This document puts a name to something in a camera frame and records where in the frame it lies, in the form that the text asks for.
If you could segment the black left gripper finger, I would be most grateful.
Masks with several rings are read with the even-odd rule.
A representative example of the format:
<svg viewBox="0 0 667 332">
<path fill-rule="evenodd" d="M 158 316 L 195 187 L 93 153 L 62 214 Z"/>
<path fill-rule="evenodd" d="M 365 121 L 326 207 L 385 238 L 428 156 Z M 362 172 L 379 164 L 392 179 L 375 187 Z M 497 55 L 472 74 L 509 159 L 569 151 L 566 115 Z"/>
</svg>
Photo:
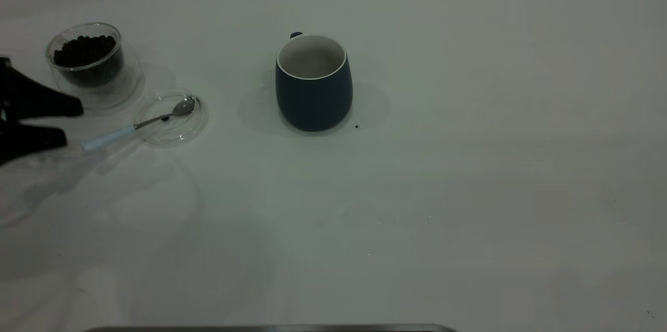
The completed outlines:
<svg viewBox="0 0 667 332">
<path fill-rule="evenodd" d="M 1 59 L 1 108 L 6 121 L 84 114 L 80 99 L 37 83 L 16 70 L 9 58 Z"/>
<path fill-rule="evenodd" d="M 30 154 L 59 149 L 67 144 L 67 136 L 59 128 L 1 123 L 1 165 Z"/>
</svg>

